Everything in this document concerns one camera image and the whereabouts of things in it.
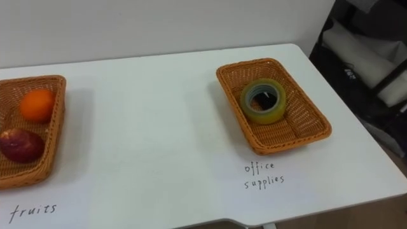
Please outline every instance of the white wall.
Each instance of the white wall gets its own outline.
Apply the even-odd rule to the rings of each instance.
[[[3,0],[0,67],[296,43],[335,0]]]

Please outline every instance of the table surface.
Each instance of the table surface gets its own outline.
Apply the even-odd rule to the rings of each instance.
[[[215,72],[263,57],[288,70],[331,137],[275,156],[250,150]],[[0,70],[1,79],[44,74],[67,78],[54,173],[0,192],[3,229],[258,226],[407,192],[406,178],[295,45]]]

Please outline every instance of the rectangular basket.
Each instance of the rectangular basket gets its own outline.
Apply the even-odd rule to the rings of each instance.
[[[30,123],[20,114],[20,101],[27,92],[35,89],[48,89],[55,94],[51,121],[47,124]],[[0,190],[36,184],[50,175],[64,123],[65,89],[66,80],[58,75],[0,81],[0,132],[22,128],[38,134],[45,141],[43,156],[32,163],[15,163],[0,153]]]
[[[331,125],[325,116],[277,60],[258,59],[228,64],[220,67],[216,75],[236,114],[240,128],[255,153],[269,155],[331,135]],[[251,122],[238,105],[243,88],[260,78],[278,81],[287,96],[283,119],[269,125]]]

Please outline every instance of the orange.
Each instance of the orange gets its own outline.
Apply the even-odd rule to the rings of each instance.
[[[21,115],[28,121],[46,123],[51,120],[55,96],[49,90],[33,90],[21,100]]]

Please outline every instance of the basket rim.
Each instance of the basket rim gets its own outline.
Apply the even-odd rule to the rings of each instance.
[[[32,80],[38,80],[38,79],[41,79],[41,78],[43,78],[43,79],[51,79],[51,78],[58,79],[59,85],[58,85],[58,89],[57,89],[58,91],[55,94],[55,101],[64,100],[64,98],[65,98],[65,88],[66,88],[66,79],[62,75],[59,75],[59,74],[42,75],[42,76],[29,76],[29,77],[24,77],[24,78],[0,80],[0,87],[3,84],[6,84],[6,83],[16,83],[16,82],[21,82],[21,81],[32,81]],[[63,103],[61,103],[61,102],[59,103],[59,106],[54,106],[53,107],[51,120],[50,120],[49,126],[48,126],[48,132],[51,132],[53,129],[55,129],[58,126],[57,125],[57,119],[59,117],[57,116],[57,112],[60,109],[63,109]],[[0,181],[5,181],[5,180],[13,179],[13,178],[16,178],[16,177],[21,177],[21,176],[25,176],[25,175],[28,175],[28,174],[32,174],[32,173],[35,173],[35,172],[39,171],[43,167],[45,167],[47,165],[46,161],[48,160],[48,157],[52,153],[49,150],[49,147],[50,147],[49,142],[50,141],[51,141],[51,137],[48,134],[47,138],[46,138],[46,141],[45,141],[44,154],[41,157],[40,161],[36,162],[36,165],[33,168],[22,171],[22,172],[18,172],[16,174],[12,174],[12,175],[9,175],[9,176],[2,176],[2,177],[0,177]]]
[[[292,83],[293,85],[296,86],[296,89],[298,89],[298,92],[300,93],[300,95],[305,99],[305,101],[310,106],[310,108],[316,113],[317,117],[321,120],[321,122],[324,126],[324,128],[318,134],[314,134],[314,135],[307,136],[307,137],[300,137],[300,138],[296,138],[294,140],[290,140],[290,141],[286,141],[286,142],[282,142],[282,143],[278,143],[278,144],[274,144],[274,145],[265,145],[257,138],[257,136],[252,131],[252,128],[250,127],[250,125],[247,121],[247,118],[243,114],[242,109],[238,105],[236,98],[233,96],[231,88],[229,87],[229,85],[227,84],[225,79],[223,78],[223,74],[225,73],[225,71],[228,71],[231,68],[249,67],[249,66],[252,66],[253,64],[258,64],[258,63],[262,63],[262,62],[272,62],[273,64],[275,64],[276,67],[278,67],[279,70],[284,74],[284,76],[287,78],[287,80],[289,80],[290,83]],[[282,66],[282,64],[278,60],[275,60],[273,58],[262,58],[262,59],[255,59],[255,60],[241,61],[241,62],[232,63],[232,64],[226,64],[217,69],[216,76],[217,76],[221,86],[223,87],[223,90],[226,92],[226,96],[228,97],[229,102],[232,103],[234,109],[236,109],[236,111],[237,111],[237,112],[235,112],[235,114],[238,116],[239,123],[241,125],[245,126],[243,131],[248,132],[248,134],[251,134],[255,143],[257,144],[257,146],[252,146],[254,149],[271,150],[271,152],[269,152],[269,153],[276,153],[278,151],[283,151],[286,149],[291,149],[291,148],[296,147],[293,145],[300,146],[300,145],[308,144],[308,143],[311,143],[311,142],[314,142],[317,140],[327,138],[331,135],[332,126],[328,122],[327,118],[321,113],[321,111],[319,111],[319,109],[315,106],[315,104],[311,101],[311,99],[306,95],[306,93],[299,86],[299,84],[297,84],[297,82],[295,82],[293,77],[291,77],[289,75],[287,70]]]

